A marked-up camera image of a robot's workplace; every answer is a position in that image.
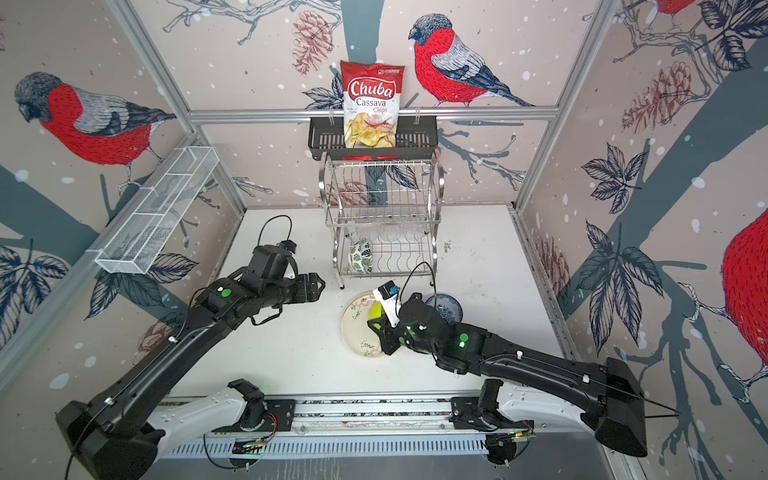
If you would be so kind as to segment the lime green bowl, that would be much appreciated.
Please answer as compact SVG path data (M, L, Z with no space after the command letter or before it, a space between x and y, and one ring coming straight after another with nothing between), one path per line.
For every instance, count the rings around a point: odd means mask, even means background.
M370 306L370 309L368 311L368 319L369 320L376 320L383 316L385 316L386 313L384 312L383 306L379 301L374 301L373 304Z

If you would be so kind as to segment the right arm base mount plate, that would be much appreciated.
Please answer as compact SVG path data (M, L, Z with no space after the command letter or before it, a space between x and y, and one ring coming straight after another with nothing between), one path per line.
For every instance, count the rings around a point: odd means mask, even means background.
M512 421L498 410L481 407L478 397L452 397L450 399L449 422L456 430L495 432L500 430L532 431L532 420Z

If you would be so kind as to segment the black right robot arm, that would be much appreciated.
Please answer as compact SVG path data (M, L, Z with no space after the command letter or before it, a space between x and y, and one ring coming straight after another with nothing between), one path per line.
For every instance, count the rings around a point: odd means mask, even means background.
M419 293L401 303L373 291L383 314L367 321L385 354L399 347L429 355L457 375L509 380L558 397L581 410L580 420L602 445L627 456L648 455L645 397L626 362L572 361L515 344L484 328L449 324Z

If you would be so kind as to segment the white floral plate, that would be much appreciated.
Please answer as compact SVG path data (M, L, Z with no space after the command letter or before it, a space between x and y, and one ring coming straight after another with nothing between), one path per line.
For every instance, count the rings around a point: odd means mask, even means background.
M352 353L365 358L384 355L377 336L367 326L368 311L374 301L373 293L360 294L347 305L341 317L344 344Z

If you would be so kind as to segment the green leaf pattern bowl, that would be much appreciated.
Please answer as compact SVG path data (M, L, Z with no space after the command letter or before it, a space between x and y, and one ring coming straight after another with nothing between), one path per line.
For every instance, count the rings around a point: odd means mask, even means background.
M373 271L372 243L367 238L354 242L349 250L349 262L355 273L368 275Z

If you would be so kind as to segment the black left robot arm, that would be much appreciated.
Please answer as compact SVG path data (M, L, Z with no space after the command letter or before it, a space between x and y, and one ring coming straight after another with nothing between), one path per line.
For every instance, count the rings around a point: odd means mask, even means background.
M294 252L292 241L255 247L248 265L193 295L181 327L153 352L89 402L65 405L56 422L70 459L96 479L140 478L170 436L150 424L151 414L209 350L264 308L320 299L325 281L297 272Z

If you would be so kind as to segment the blue floral white bowl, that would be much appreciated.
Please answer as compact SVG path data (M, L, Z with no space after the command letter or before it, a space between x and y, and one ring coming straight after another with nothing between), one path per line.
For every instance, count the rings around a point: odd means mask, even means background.
M445 293L433 294L425 300L425 303L433 307L448 324L458 324L463 321L463 308L459 301L451 295Z

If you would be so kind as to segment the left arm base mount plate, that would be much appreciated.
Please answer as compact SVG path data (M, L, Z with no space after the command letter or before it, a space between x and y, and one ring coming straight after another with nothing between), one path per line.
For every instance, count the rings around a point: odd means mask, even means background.
M291 431L297 401L294 399L267 398L264 403L265 406L262 408L258 422L254 422L254 414L246 410L237 423L217 428L214 430L214 433L258 432L259 434L266 435L273 431L277 433Z

